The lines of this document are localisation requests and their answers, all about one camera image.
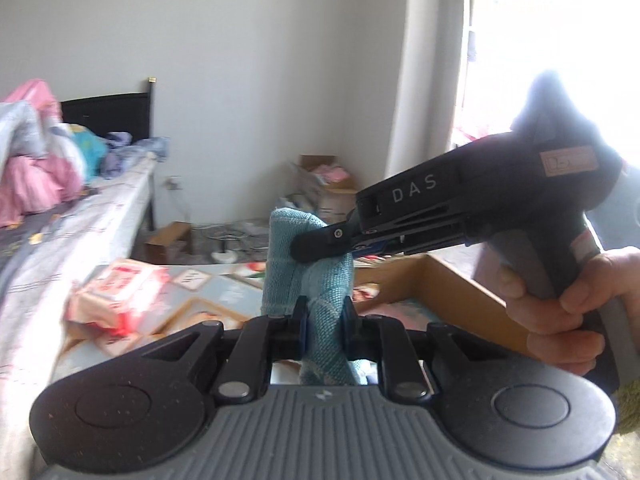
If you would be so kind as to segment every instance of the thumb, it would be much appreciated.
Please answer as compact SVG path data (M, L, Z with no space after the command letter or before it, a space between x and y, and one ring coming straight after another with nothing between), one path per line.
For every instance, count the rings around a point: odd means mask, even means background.
M584 314L611 298L640 291L640 250L635 247L598 254L560 296L560 305L572 314Z

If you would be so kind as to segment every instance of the pile of clothes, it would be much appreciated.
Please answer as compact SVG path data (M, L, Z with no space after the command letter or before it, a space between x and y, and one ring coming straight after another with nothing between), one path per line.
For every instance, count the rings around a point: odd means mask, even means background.
M0 102L0 228L74 200L98 174L119 176L146 152L167 155L165 137L129 146L129 134L111 135L63 123L60 103L40 79L11 92Z

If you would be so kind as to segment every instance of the blue knitted fabric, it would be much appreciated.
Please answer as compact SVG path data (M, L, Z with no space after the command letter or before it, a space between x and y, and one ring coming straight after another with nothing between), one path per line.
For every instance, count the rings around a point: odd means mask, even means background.
M347 361L340 344L340 312L353 285L351 255L308 265L289 255L295 235L324 226L315 216L293 209L271 214L262 314L291 314L298 296L306 296L309 323L300 383L358 384L357 365Z

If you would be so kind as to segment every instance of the bed sheet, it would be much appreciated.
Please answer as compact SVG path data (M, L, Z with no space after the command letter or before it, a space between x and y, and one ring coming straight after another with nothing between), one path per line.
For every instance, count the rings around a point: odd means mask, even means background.
M129 253L150 196L153 158L113 180L43 243L18 270L0 307L0 478L25 480L34 450L31 404L50 381L64 339L71 288L95 266Z

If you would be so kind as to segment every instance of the hand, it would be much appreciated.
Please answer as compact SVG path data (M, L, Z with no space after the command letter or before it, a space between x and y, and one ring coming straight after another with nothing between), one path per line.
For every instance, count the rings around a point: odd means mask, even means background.
M604 337L576 330L582 314L620 296L640 351L640 250L607 251L590 260L559 300L539 300L527 294L523 279L509 267L498 270L507 315L530 331L527 347L540 360L578 375L596 364Z

